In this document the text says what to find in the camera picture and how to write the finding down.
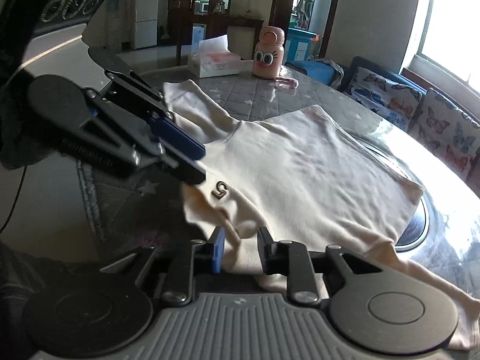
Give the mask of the white tissue box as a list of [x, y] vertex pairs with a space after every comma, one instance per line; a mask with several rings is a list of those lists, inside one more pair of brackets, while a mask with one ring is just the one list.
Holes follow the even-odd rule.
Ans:
[[241, 66], [241, 57], [229, 50], [227, 34], [200, 41], [187, 63], [189, 72], [198, 78], [237, 75]]

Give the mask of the blue plastic cabinet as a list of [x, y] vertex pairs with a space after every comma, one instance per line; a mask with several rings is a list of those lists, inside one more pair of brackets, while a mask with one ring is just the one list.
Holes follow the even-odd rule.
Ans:
[[299, 28], [289, 27], [285, 44], [285, 62], [307, 61], [312, 57], [320, 35]]

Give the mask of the butterfly cushion right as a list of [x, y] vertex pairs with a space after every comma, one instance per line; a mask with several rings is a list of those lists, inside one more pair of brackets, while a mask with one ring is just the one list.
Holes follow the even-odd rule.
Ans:
[[429, 89], [409, 134], [466, 181], [479, 151], [479, 122]]

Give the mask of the white refrigerator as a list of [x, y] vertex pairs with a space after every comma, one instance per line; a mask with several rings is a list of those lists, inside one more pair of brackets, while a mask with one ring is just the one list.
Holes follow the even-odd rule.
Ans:
[[134, 50], [153, 47], [157, 42], [159, 0], [133, 0]]

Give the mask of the round black stove plate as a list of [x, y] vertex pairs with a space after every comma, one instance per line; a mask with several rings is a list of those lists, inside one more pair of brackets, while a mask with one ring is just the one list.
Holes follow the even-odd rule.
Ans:
[[397, 252], [416, 249], [426, 238], [430, 226], [430, 212], [425, 198], [422, 197], [416, 211], [394, 246]]

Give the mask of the grey quilted table cover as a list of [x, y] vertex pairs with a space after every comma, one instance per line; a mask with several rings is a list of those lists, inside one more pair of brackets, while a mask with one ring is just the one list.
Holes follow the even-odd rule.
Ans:
[[[230, 115], [260, 121], [310, 105], [323, 107], [354, 139], [395, 170], [423, 184], [426, 223], [422, 241], [400, 254], [439, 274], [479, 270], [479, 198], [408, 133], [326, 85], [299, 75], [297, 89], [281, 88], [250, 73], [201, 79], [199, 87]], [[140, 245], [164, 243], [168, 232], [191, 234], [182, 219], [180, 184], [157, 168], [117, 180], [78, 166], [85, 210], [100, 257]]]

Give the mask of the butterfly cushion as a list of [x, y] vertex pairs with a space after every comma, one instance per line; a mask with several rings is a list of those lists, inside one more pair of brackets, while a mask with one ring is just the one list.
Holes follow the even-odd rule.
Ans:
[[466, 181], [479, 151], [479, 122], [429, 89], [409, 134]]
[[345, 94], [391, 124], [407, 132], [424, 95], [410, 85], [358, 67]]

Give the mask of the blue sofa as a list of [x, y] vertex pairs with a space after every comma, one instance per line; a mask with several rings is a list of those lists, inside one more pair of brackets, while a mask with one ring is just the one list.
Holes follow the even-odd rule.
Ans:
[[286, 66], [349, 96], [463, 169], [479, 153], [479, 121], [436, 88], [422, 88], [384, 67], [355, 57], [347, 68], [329, 59]]

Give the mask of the pink cartoon water bottle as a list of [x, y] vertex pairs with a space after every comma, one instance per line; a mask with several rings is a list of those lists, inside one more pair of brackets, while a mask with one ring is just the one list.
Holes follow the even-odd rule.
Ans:
[[264, 26], [254, 51], [252, 73], [273, 80], [279, 76], [284, 56], [285, 33], [281, 28]]

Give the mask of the butterfly cushion left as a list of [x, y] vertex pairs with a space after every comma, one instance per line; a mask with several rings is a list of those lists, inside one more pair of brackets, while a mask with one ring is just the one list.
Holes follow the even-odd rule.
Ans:
[[345, 94], [391, 124], [407, 132], [424, 95], [410, 85], [358, 67]]

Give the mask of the dark wooden cabinet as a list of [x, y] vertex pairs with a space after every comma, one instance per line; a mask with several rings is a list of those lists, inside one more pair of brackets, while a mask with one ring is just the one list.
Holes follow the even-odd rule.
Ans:
[[176, 46], [176, 65], [182, 60], [182, 47], [193, 40], [193, 27], [204, 29], [205, 38], [216, 38], [227, 33], [230, 27], [251, 29], [254, 39], [260, 35], [264, 22], [249, 13], [230, 13], [232, 0], [168, 0], [166, 33]]

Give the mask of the cream white sweater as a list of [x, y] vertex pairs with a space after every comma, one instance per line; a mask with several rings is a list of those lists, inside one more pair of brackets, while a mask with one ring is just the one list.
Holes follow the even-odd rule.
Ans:
[[338, 244], [450, 296], [460, 317], [450, 348], [479, 347], [479, 301], [395, 252], [422, 197], [419, 184], [378, 161], [318, 105], [250, 122], [234, 119], [192, 80], [163, 92], [177, 124], [205, 145], [206, 179], [182, 186], [183, 208], [205, 235], [224, 228], [226, 271], [253, 275], [268, 291], [286, 289], [285, 278], [262, 273], [261, 227], [310, 250]]

